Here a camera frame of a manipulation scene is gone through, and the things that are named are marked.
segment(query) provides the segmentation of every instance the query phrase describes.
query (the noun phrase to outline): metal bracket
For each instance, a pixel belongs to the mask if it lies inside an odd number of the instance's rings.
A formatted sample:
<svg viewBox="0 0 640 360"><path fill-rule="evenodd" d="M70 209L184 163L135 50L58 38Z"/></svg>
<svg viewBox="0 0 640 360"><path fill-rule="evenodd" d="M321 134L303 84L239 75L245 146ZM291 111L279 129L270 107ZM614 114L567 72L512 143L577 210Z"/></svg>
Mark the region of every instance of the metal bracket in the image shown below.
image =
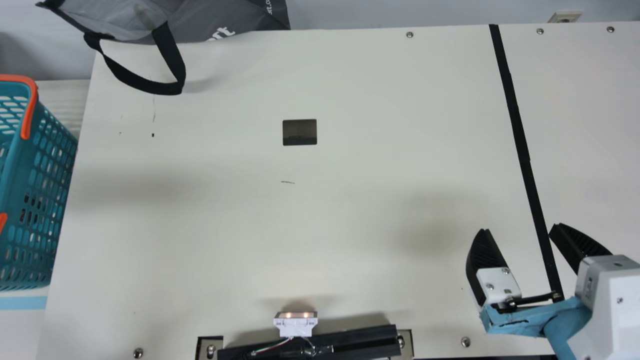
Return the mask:
<svg viewBox="0 0 640 360"><path fill-rule="evenodd" d="M413 360L413 336L411 330L398 330L400 356L392 356L391 360Z"/></svg>
<svg viewBox="0 0 640 360"><path fill-rule="evenodd" d="M196 360L218 360L218 351L222 350L222 336L201 336L196 346Z"/></svg>

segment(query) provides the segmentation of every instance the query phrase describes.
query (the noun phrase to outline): scratch mark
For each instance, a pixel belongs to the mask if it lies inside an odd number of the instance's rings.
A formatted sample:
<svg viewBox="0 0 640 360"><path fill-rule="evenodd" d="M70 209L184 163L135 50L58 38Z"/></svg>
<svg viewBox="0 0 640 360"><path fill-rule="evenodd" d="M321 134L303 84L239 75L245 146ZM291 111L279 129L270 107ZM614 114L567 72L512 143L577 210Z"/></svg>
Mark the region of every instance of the scratch mark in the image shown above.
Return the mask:
<svg viewBox="0 0 640 360"><path fill-rule="evenodd" d="M154 118L151 122L156 122L156 95L154 94Z"/></svg>

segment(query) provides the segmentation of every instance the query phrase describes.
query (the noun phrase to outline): black strip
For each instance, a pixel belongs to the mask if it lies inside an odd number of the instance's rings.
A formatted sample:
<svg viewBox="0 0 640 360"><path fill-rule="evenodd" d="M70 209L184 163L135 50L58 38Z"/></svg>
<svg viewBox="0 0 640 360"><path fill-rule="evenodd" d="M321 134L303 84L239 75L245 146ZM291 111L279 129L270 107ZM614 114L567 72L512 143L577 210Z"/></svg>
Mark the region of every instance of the black strip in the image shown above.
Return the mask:
<svg viewBox="0 0 640 360"><path fill-rule="evenodd" d="M547 225L545 224L545 217L542 213L542 206L540 205L540 198L538 197L538 190L536 189L536 181L533 179L529 148L527 147L527 139L524 135L524 127L522 125L522 119L520 118L520 110L518 109L516 92L513 88L513 80L509 72L507 55L504 52L504 45L502 44L502 37L500 36L500 28L498 25L492 24L489 25L489 30L491 31L495 58L498 61L498 69L500 70L500 77L502 78L504 96L507 100L507 108L509 109L509 117L511 118L511 128L513 129L513 139L515 140L516 150L518 151L520 170L522 171L522 179L524 180L524 187L527 192L527 198L529 199L533 225L538 235L540 251L542 251L542 260L545 263L551 291L560 294L560 297L553 299L553 301L562 301L564 300L564 293L560 283L560 276L558 276L554 253L551 249L551 241L549 241L547 234Z"/></svg>
<svg viewBox="0 0 640 360"><path fill-rule="evenodd" d="M173 83L159 83L157 81L151 81L145 79L140 75L137 75L124 66L117 63L114 59L105 55L100 46L100 40L102 37L96 33L85 33L84 41L93 50L96 50L104 57L104 62L107 64L113 75L121 82L136 88L140 91L148 92L156 95L178 95L182 93L182 87L187 77L184 61L178 50L178 45L175 43L175 39L171 34L168 23L160 25L155 30L151 31L151 36L156 42L160 55L162 55L164 62L171 70L176 81Z"/></svg>

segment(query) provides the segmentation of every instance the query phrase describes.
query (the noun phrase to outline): teal plastic basket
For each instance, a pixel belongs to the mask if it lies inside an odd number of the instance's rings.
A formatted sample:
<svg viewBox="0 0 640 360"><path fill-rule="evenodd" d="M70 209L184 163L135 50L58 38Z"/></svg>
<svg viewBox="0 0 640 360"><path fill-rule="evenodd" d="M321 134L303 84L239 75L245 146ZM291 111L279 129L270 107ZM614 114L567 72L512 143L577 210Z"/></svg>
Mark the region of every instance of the teal plastic basket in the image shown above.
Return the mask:
<svg viewBox="0 0 640 360"><path fill-rule="evenodd" d="M0 291L49 284L76 149L32 79L0 74Z"/></svg>

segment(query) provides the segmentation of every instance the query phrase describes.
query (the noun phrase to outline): blue tape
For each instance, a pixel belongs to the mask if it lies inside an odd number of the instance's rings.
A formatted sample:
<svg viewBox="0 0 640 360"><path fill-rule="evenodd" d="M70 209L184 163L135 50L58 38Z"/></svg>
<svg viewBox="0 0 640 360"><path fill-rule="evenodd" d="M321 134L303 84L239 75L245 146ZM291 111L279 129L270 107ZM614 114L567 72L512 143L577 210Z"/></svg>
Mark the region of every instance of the blue tape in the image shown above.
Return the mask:
<svg viewBox="0 0 640 360"><path fill-rule="evenodd" d="M41 310L46 306L46 296L0 297L0 310Z"/></svg>

